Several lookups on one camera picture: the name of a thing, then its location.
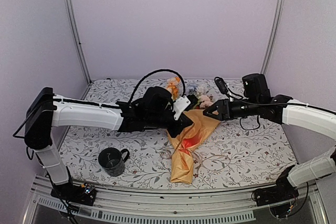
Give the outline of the orange fake flower stem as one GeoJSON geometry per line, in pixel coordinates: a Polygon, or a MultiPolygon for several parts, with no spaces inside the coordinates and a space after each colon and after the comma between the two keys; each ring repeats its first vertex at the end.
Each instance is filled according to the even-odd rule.
{"type": "Polygon", "coordinates": [[[179,98],[179,84],[181,79],[179,77],[172,77],[166,81],[166,89],[170,92],[172,99],[176,100],[179,98]]]}

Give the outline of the tan raffia ribbon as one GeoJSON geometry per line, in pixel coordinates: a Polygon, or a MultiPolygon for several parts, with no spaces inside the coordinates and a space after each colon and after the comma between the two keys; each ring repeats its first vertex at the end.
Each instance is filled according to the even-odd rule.
{"type": "Polygon", "coordinates": [[[241,163],[239,150],[230,146],[229,140],[220,134],[219,128],[214,130],[210,137],[192,153],[192,156],[194,160],[193,174],[198,174],[200,170],[214,172],[215,174],[230,174],[230,165],[239,165],[241,163]]]}

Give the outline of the yellow wrapping paper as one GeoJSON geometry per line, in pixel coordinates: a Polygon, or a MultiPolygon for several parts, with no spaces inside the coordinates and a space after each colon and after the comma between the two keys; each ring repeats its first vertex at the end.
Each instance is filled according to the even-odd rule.
{"type": "Polygon", "coordinates": [[[185,114],[193,124],[186,127],[177,137],[168,136],[174,148],[171,155],[170,182],[191,184],[194,170],[192,153],[210,137],[220,121],[205,116],[200,109],[190,110],[185,114]]]}

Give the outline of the orange wrapping paper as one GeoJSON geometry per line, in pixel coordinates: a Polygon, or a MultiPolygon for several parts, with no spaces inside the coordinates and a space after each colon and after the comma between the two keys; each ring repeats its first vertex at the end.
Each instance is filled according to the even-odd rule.
{"type": "Polygon", "coordinates": [[[200,137],[198,135],[194,135],[191,138],[184,138],[182,140],[181,149],[192,152],[199,146],[199,143],[200,143],[200,137]]]}

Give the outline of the blue fake flower stem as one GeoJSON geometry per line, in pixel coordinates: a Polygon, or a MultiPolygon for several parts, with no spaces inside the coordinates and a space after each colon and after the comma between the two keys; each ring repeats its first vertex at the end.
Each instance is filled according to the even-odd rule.
{"type": "Polygon", "coordinates": [[[197,96],[198,85],[196,83],[191,83],[186,86],[186,95],[195,95],[197,96]]]}

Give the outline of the pink rose fake stem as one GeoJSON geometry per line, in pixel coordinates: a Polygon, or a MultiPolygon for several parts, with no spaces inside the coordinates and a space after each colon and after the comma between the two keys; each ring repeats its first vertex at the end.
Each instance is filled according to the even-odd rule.
{"type": "Polygon", "coordinates": [[[196,88],[196,96],[200,109],[206,109],[214,103],[212,96],[207,94],[207,88],[202,84],[196,88]]]}

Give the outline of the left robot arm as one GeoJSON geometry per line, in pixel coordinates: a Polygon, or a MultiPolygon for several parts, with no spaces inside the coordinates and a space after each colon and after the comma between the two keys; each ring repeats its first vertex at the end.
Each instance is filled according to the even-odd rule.
{"type": "Polygon", "coordinates": [[[58,192],[67,200],[78,195],[70,182],[70,172],[60,158],[51,130],[61,126],[98,127],[121,133],[166,129],[171,137],[178,136],[193,121],[185,114],[189,99],[176,101],[160,87],[147,89],[139,99],[106,104],[76,100],[56,95],[52,88],[43,88],[29,107],[24,122],[14,132],[14,138],[24,140],[40,159],[58,192]]]}

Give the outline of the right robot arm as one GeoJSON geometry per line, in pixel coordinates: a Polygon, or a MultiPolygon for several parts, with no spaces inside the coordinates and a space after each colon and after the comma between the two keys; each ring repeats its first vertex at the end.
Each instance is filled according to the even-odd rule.
{"type": "Polygon", "coordinates": [[[292,188],[335,174],[335,112],[286,95],[266,101],[221,99],[203,114],[219,121],[258,116],[284,127],[300,163],[286,168],[277,178],[271,196],[284,200],[292,188]]]}

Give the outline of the black mug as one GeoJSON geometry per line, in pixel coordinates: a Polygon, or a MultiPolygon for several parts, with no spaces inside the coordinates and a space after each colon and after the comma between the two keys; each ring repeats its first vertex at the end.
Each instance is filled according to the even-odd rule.
{"type": "Polygon", "coordinates": [[[124,148],[120,151],[109,147],[99,153],[98,163],[109,176],[118,177],[124,173],[125,163],[129,157],[128,149],[124,148]]]}

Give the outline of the floral patterned tablecloth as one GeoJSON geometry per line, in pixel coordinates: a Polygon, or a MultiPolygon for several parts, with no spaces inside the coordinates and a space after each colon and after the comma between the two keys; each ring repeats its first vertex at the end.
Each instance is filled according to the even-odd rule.
{"type": "MultiPolygon", "coordinates": [[[[254,116],[222,122],[218,125],[220,134],[229,140],[231,147],[239,150],[241,163],[230,165],[231,173],[205,172],[193,174],[191,184],[199,187],[244,186],[275,182],[280,173],[296,163],[290,143],[278,124],[254,116]]],[[[171,184],[172,147],[167,141],[165,130],[119,133],[101,128],[72,126],[61,147],[60,156],[76,180],[90,179],[106,181],[109,178],[121,180],[126,185],[136,182],[140,187],[151,187],[155,177],[167,178],[171,184]],[[107,148],[124,148],[130,151],[125,172],[111,177],[98,163],[99,153],[107,148]]]]}

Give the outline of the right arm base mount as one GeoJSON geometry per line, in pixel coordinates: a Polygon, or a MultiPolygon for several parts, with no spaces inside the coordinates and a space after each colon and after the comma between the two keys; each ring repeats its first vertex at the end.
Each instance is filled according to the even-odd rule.
{"type": "Polygon", "coordinates": [[[307,189],[303,203],[296,211],[293,211],[293,209],[296,207],[296,203],[299,200],[297,186],[292,186],[287,180],[289,172],[293,168],[294,165],[287,167],[276,179],[276,184],[274,186],[258,188],[251,194],[251,199],[256,202],[257,206],[265,206],[293,199],[293,203],[287,203],[284,206],[274,206],[270,208],[271,214],[278,220],[287,219],[288,217],[299,213],[300,210],[305,206],[308,199],[309,183],[306,182],[307,189]]]}

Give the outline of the front aluminium rail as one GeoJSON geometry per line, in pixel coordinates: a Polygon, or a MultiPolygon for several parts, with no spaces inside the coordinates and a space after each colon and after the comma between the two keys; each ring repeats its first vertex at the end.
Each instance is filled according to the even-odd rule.
{"type": "Polygon", "coordinates": [[[199,187],[171,184],[155,177],[151,187],[121,180],[88,180],[96,189],[92,206],[73,204],[73,223],[334,223],[318,185],[298,188],[298,197],[258,204],[257,189],[269,181],[244,186],[199,187]]]}

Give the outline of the right metal frame post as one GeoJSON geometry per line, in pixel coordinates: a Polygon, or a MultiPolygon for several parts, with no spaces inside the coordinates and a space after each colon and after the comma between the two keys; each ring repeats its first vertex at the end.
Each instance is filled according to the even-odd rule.
{"type": "Polygon", "coordinates": [[[271,62],[271,57],[272,57],[272,53],[273,53],[275,43],[276,43],[276,37],[277,37],[279,25],[280,25],[284,3],[285,3],[285,0],[276,0],[274,18],[272,21],[272,26],[270,30],[269,39],[267,42],[266,52],[265,52],[263,63],[261,65],[261,70],[260,70],[260,73],[264,75],[267,74],[267,71],[268,71],[268,68],[271,62]]]}

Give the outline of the metal frame post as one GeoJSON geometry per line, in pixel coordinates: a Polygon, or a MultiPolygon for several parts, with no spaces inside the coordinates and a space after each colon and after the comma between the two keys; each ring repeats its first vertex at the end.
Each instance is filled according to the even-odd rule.
{"type": "Polygon", "coordinates": [[[65,1],[65,7],[66,7],[67,15],[68,15],[70,30],[71,30],[73,41],[75,44],[75,50],[78,56],[79,64],[80,64],[85,82],[87,83],[87,85],[89,85],[92,83],[92,80],[91,80],[89,68],[88,68],[85,55],[83,52],[83,48],[82,48],[82,42],[81,42],[79,31],[78,31],[74,6],[72,3],[72,0],[64,0],[64,1],[65,1]]]}
{"type": "Polygon", "coordinates": [[[275,43],[276,43],[276,37],[277,37],[279,25],[280,25],[284,3],[285,3],[285,0],[276,0],[274,18],[272,21],[272,26],[270,30],[269,39],[267,42],[266,52],[265,52],[263,63],[261,65],[261,70],[260,70],[260,73],[264,75],[267,74],[267,71],[268,71],[268,68],[271,62],[271,57],[272,57],[272,53],[273,53],[275,43]]]}

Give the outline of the left metal frame post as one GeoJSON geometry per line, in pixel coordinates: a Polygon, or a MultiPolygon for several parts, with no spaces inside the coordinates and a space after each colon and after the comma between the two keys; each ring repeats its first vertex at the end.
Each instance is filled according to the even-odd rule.
{"type": "Polygon", "coordinates": [[[87,83],[87,85],[89,85],[92,83],[92,80],[91,80],[89,68],[88,68],[85,55],[83,52],[83,48],[82,48],[82,42],[81,42],[79,31],[78,31],[74,6],[72,3],[72,0],[64,0],[64,1],[65,1],[65,7],[66,7],[67,15],[68,15],[70,30],[71,30],[73,41],[75,44],[75,50],[78,56],[79,64],[80,64],[85,82],[87,83]]]}

